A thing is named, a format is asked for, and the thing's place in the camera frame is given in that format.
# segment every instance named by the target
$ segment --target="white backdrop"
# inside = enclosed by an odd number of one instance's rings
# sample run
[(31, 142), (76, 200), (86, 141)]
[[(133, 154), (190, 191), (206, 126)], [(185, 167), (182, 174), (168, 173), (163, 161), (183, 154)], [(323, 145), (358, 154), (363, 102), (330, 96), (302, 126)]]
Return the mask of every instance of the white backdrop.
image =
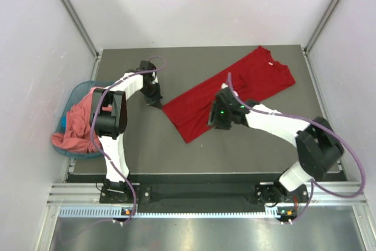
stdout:
[[(342, 0), (311, 51), (334, 129), (353, 145), (364, 163), (365, 194), (376, 217), (376, 2)], [(346, 156), (353, 179), (358, 168)]]
[(97, 49), (305, 45), (330, 0), (71, 0)]
[(93, 57), (59, 0), (0, 0), (0, 242), (32, 250), (65, 157), (50, 143)]

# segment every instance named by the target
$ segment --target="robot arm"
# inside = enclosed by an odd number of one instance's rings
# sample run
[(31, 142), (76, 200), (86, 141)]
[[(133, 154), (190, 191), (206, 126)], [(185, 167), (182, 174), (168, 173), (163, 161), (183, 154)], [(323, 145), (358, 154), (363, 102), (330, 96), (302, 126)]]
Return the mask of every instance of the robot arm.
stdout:
[[(156, 69), (154, 64), (149, 61), (141, 61), (139, 69), (127, 71), (122, 78), (119, 79), (122, 82), (114, 86), (105, 96), (95, 123), (95, 133), (99, 137), (103, 150), (111, 156), (113, 164), (126, 177), (128, 177), (129, 174), (123, 147), (123, 134), (127, 126), (126, 101), (135, 92), (141, 91), (148, 105), (159, 109), (162, 108), (162, 104), (160, 103), (162, 96), (160, 94), (160, 85), (156, 72), (134, 75), (130, 78), (127, 77), (139, 71), (153, 69)], [(92, 124), (95, 110), (104, 91), (105, 89), (103, 88), (96, 88), (93, 91), (90, 124)], [(123, 182), (122, 177), (114, 170), (110, 161), (106, 158), (105, 161), (107, 167), (106, 178), (112, 183)]]
[[(230, 129), (231, 123), (249, 128), (261, 129), (276, 135), (297, 148), (298, 159), (274, 182), (273, 192), (278, 201), (284, 201), (299, 186), (310, 179), (320, 179), (342, 156), (342, 145), (323, 130), (308, 122), (276, 116), (279, 113), (256, 101), (247, 101), (253, 109), (270, 113), (265, 115), (250, 111), (239, 104), (230, 88), (222, 84), (222, 89), (213, 102), (208, 125), (217, 129)], [(331, 129), (329, 123), (321, 117), (315, 122)]]

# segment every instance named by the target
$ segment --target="pink towel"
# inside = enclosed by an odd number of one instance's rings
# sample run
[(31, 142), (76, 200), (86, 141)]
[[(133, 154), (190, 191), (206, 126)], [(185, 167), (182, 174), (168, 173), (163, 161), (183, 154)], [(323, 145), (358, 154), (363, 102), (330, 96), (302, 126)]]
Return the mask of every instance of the pink towel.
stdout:
[[(51, 137), (53, 145), (75, 153), (98, 151), (90, 140), (90, 110), (94, 89), (67, 112), (65, 133), (54, 133)], [(94, 135), (95, 143), (101, 147), (99, 138), (95, 133)]]

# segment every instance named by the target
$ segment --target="white panel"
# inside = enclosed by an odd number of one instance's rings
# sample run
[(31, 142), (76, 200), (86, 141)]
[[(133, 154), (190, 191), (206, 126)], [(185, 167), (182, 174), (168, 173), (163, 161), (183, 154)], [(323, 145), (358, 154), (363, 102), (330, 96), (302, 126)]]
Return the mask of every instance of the white panel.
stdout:
[(302, 44), (330, 0), (71, 0), (97, 49)]
[[(311, 57), (334, 129), (356, 149), (368, 177), (366, 196), (376, 216), (376, 2), (342, 0)], [(359, 179), (349, 156), (345, 164)]]
[(65, 157), (50, 143), (93, 58), (59, 0), (0, 0), (0, 242), (32, 250)]

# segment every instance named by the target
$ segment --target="metal post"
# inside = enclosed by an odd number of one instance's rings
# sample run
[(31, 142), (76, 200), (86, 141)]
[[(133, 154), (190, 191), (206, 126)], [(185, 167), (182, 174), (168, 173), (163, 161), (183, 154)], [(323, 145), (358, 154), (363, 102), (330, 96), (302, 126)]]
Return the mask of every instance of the metal post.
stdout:
[(318, 23), (315, 31), (313, 32), (310, 40), (308, 41), (307, 46), (304, 50), (309, 53), (312, 50), (312, 47), (316, 43), (317, 38), (320, 36), (320, 33), (323, 31), (324, 27), (326, 26), (328, 20), (332, 16), (333, 12), (335, 11), (336, 7), (340, 0), (331, 0), (327, 10), (325, 11), (323, 17), (321, 18), (320, 22)]
[(85, 44), (88, 46), (89, 50), (95, 57), (95, 59), (98, 57), (99, 52), (96, 50), (92, 40), (90, 39), (86, 29), (83, 27), (81, 20), (79, 19), (75, 9), (73, 8), (70, 0), (61, 0), (64, 8), (66, 9), (69, 17), (71, 18), (72, 22), (76, 26), (78, 32), (82, 36), (83, 40), (85, 41)]

